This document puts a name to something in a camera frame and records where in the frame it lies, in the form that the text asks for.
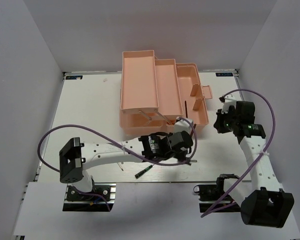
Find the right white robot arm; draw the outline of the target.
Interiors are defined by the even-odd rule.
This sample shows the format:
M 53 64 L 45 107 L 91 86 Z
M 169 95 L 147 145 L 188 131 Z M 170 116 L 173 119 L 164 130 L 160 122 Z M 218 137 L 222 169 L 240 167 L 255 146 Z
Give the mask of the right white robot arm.
M 291 193 L 279 183 L 265 150 L 267 139 L 264 128 L 255 123 L 255 104 L 235 99 L 223 100 L 218 109 L 214 128 L 219 134 L 232 132 L 249 166 L 251 188 L 239 183 L 236 175 L 224 176 L 215 188 L 216 195 L 226 200 L 230 196 L 240 207 L 246 225 L 282 228 L 295 203 Z

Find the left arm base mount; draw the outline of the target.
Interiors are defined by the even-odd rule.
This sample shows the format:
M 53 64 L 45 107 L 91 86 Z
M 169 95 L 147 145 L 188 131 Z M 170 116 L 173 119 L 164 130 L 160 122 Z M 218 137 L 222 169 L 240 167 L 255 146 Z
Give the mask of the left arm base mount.
M 115 203 L 115 183 L 95 183 L 94 193 L 102 196 L 84 195 L 68 185 L 65 192 L 63 212 L 110 212 Z

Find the large dark hex key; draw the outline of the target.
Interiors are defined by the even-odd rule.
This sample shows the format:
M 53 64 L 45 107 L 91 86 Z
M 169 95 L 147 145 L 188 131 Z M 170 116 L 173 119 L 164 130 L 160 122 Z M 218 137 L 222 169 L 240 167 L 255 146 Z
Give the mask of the large dark hex key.
M 191 133 L 190 133 L 190 136 L 191 136 L 191 137 L 192 137 L 193 134 L 194 134 L 194 130 L 196 129 L 196 126 L 197 126 L 197 124 L 194 123 L 194 124 L 193 124 L 193 128 L 192 128 Z

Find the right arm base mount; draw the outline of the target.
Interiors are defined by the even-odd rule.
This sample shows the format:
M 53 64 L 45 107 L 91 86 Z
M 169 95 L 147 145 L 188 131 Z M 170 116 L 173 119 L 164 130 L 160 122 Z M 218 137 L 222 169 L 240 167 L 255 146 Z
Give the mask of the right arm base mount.
M 193 187 L 193 193 L 198 196 L 199 212 L 204 213 L 218 198 L 224 193 L 217 190 L 216 184 L 198 184 Z M 215 208 L 225 207 L 228 204 L 233 204 L 235 201 L 228 195 Z M 234 204 L 228 208 L 218 210 L 214 213 L 239 213 L 240 207 Z

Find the pink plastic toolbox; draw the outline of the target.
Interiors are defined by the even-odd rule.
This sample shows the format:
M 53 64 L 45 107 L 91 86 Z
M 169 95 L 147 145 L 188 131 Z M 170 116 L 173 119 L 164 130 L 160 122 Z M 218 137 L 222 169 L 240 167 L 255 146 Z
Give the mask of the pink plastic toolbox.
M 126 135 L 172 132 L 185 116 L 202 131 L 209 124 L 206 100 L 212 90 L 202 85 L 195 63 L 158 59 L 154 50 L 122 53 L 119 125 Z

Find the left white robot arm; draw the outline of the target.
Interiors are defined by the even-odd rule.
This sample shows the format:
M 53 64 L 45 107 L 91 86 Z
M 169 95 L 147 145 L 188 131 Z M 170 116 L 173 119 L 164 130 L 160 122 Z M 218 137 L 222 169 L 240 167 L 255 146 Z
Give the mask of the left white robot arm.
M 188 163 L 187 154 L 193 139 L 186 131 L 158 135 L 152 133 L 118 143 L 83 143 L 79 137 L 71 138 L 59 151 L 59 180 L 71 184 L 80 196 L 89 200 L 95 196 L 96 187 L 87 170 L 116 163 L 160 164 L 174 158 Z

